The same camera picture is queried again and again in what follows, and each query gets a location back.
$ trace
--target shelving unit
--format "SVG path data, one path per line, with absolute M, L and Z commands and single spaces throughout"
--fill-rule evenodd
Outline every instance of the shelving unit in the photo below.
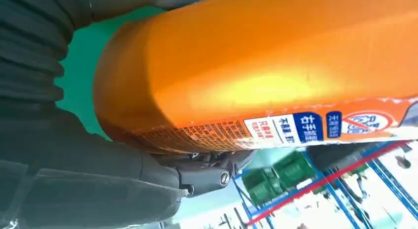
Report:
M 353 228 L 360 229 L 361 226 L 359 226 L 354 219 L 354 217 L 350 214 L 350 212 L 347 210 L 345 205 L 342 203 L 342 201 L 339 199 L 337 194 L 335 193 L 335 190 L 331 186 L 330 182 L 335 181 L 337 186 L 342 190 L 345 197 L 350 201 L 350 204 L 352 205 L 354 211 L 356 214 L 360 217 L 362 223 L 364 224 L 366 229 L 373 229 L 372 224 L 364 215 L 363 211 L 358 207 L 358 205 L 354 202 L 353 198 L 348 193 L 347 189 L 345 188 L 344 184 L 339 179 L 343 174 L 353 171 L 355 169 L 358 169 L 359 167 L 363 166 L 364 164 L 368 164 L 368 166 L 382 179 L 382 181 L 385 183 L 387 187 L 396 195 L 396 197 L 402 202 L 402 204 L 409 210 L 409 212 L 417 219 L 418 221 L 418 204 L 417 202 L 411 197 L 411 195 L 402 187 L 402 185 L 395 179 L 395 177 L 387 170 L 387 168 L 377 159 L 379 156 L 390 152 L 393 149 L 396 149 L 398 147 L 401 147 L 405 144 L 407 144 L 409 141 L 394 141 L 394 142 L 382 142 L 377 143 L 370 149 L 367 149 L 361 153 L 362 159 L 359 159 L 357 162 L 351 164 L 350 166 L 347 166 L 343 169 L 340 169 L 338 171 L 334 171 L 332 169 L 329 169 L 325 171 L 327 176 L 324 176 L 324 174 L 316 169 L 309 158 L 308 154 L 306 152 L 301 152 L 301 154 L 304 156 L 305 160 L 309 163 L 311 166 L 312 171 L 316 175 L 316 178 L 308 184 L 307 186 L 302 187 L 298 190 L 291 190 L 286 195 L 282 195 L 273 201 L 267 202 L 263 206 L 260 205 L 248 205 L 248 203 L 251 203 L 251 198 L 243 191 L 238 184 L 236 183 L 236 180 L 245 176 L 246 174 L 249 174 L 248 171 L 244 171 L 242 174 L 237 174 L 233 178 L 233 182 L 235 184 L 235 187 L 237 188 L 237 191 L 242 199 L 242 204 L 244 207 L 244 210 L 248 216 L 248 222 L 245 224 L 246 227 L 252 226 L 254 229 L 257 229 L 255 223 L 260 221 L 261 219 L 265 218 L 268 225 L 271 229 L 274 229 L 274 225 L 271 222 L 270 215 L 272 212 L 280 209 L 284 205 L 292 202 L 296 198 L 300 198 L 303 195 L 317 189 L 320 187 L 325 187 L 327 191 L 334 197 L 336 202 L 338 203 L 339 207 L 342 209 L 348 220 L 353 225 Z M 251 212 L 250 207 L 254 207 L 256 210 Z

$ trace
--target blue shelf frame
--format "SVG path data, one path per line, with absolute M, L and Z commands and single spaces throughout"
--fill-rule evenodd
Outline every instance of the blue shelf frame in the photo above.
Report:
M 374 154 L 381 148 L 384 148 L 388 145 L 390 145 L 393 142 L 381 142 L 374 145 L 372 148 L 365 150 L 361 153 L 362 157 L 367 157 L 371 154 Z M 311 165 L 312 169 L 316 173 L 316 179 L 314 179 L 310 184 L 308 184 L 305 187 L 302 187 L 298 190 L 292 190 L 289 191 L 287 195 L 282 195 L 278 197 L 277 199 L 274 199 L 273 201 L 267 203 L 266 205 L 262 207 L 257 207 L 255 205 L 252 205 L 256 210 L 254 212 L 251 212 L 248 205 L 246 204 L 246 201 L 251 203 L 250 197 L 238 186 L 236 183 L 236 180 L 241 178 L 242 176 L 246 175 L 248 171 L 243 171 L 241 174 L 237 174 L 232 178 L 232 181 L 237 188 L 237 191 L 241 197 L 242 205 L 245 210 L 245 213 L 248 216 L 248 220 L 252 220 L 252 218 L 256 215 L 259 215 L 261 213 L 266 212 L 270 208 L 273 208 L 274 206 L 284 202 L 285 200 L 289 199 L 290 197 L 293 197 L 297 193 L 305 190 L 306 188 L 309 188 L 310 186 L 316 184 L 317 182 L 323 180 L 325 178 L 324 174 L 316 169 L 313 165 L 312 160 L 308 156 L 308 154 L 303 151 L 302 154 L 304 155 L 305 159 L 308 161 L 308 163 Z M 411 195 L 402 187 L 402 185 L 395 179 L 395 177 L 387 170 L 387 168 L 378 160 L 375 159 L 373 161 L 370 161 L 367 163 L 372 170 L 375 171 L 375 173 L 382 179 L 382 181 L 388 186 L 391 191 L 395 194 L 395 196 L 403 203 L 403 205 L 408 209 L 408 211 L 415 217 L 415 219 L 418 221 L 418 204 L 417 202 L 411 197 Z M 354 210 L 357 211 L 358 215 L 360 215 L 360 218 L 362 219 L 362 223 L 364 224 L 366 229 L 373 229 L 373 225 L 371 222 L 367 219 L 367 217 L 364 215 L 363 211 L 358 207 L 358 205 L 354 202 L 352 197 L 349 195 L 347 189 L 344 187 L 342 182 L 337 179 L 336 184 L 339 186 L 339 188 L 343 191 L 343 194 L 346 196 L 346 198 L 351 203 Z M 347 219 L 351 222 L 354 229 L 361 229 L 361 226 L 358 225 L 354 217 L 350 214 L 348 209 L 345 207 L 343 202 L 339 199 L 337 196 L 335 190 L 331 186 L 329 182 L 325 184 L 326 189 L 329 191 L 329 193 L 334 197 L 335 201 L 337 202 L 338 206 L 341 208 L 341 210 L 344 212 Z M 271 229 L 274 229 L 274 225 L 271 222 L 270 216 L 267 216 L 266 218 L 267 224 Z

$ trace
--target red line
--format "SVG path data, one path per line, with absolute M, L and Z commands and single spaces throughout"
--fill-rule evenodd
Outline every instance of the red line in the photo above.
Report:
M 410 142 L 410 141 L 409 140 L 397 141 L 393 144 L 390 144 L 388 146 L 385 146 L 385 147 L 377 150 L 376 152 L 372 153 L 371 155 L 360 159 L 359 161 L 351 164 L 350 166 L 347 166 L 347 167 L 335 172 L 334 174 L 331 174 L 331 175 L 321 179 L 320 181 L 316 182 L 315 184 L 312 184 L 309 187 L 306 187 L 305 189 L 299 191 L 295 195 L 283 200 L 281 203 L 275 205 L 273 208 L 263 212 L 258 217 L 250 220 L 247 223 L 247 225 L 249 225 L 249 226 L 253 225 L 254 223 L 260 221 L 261 219 L 269 216 L 273 211 L 276 211 L 276 210 L 280 209 L 281 207 L 285 206 L 286 204 L 292 202 L 294 199 L 302 197 L 304 194 L 307 194 L 307 193 L 311 192 L 312 190 L 314 190 L 314 189 L 316 189 L 316 188 L 318 188 L 322 185 L 325 185 L 327 182 L 335 181 L 338 177 L 342 176 L 343 174 L 345 174 L 349 171 L 352 171 L 352 170 L 358 168 L 359 166 L 362 166 L 363 164 L 371 161 L 372 159 L 378 158 L 379 156 L 381 156 L 381 155 L 383 155 L 387 152 L 390 152 L 391 150 L 393 150 L 395 148 L 401 147 L 402 145 L 404 145 L 408 142 Z
M 358 127 L 361 127 L 363 129 L 366 129 L 366 130 L 370 131 L 370 127 L 366 126 L 363 123 L 355 122 L 355 121 L 351 120 L 349 117 L 344 118 L 343 121 L 347 122 L 348 124 L 352 124 L 352 125 L 355 125 L 355 126 L 358 126 Z

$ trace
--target warning label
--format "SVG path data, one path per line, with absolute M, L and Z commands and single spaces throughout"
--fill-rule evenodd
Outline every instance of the warning label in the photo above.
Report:
M 316 113 L 303 112 L 244 120 L 256 140 L 271 140 L 275 146 L 322 141 L 322 118 Z
M 377 111 L 352 113 L 343 118 L 342 133 L 369 134 L 390 127 L 393 119 L 390 115 Z
M 341 126 L 343 117 L 341 112 L 339 111 L 333 111 L 328 112 L 326 115 L 327 120 L 327 134 L 328 138 L 339 138 L 341 137 Z

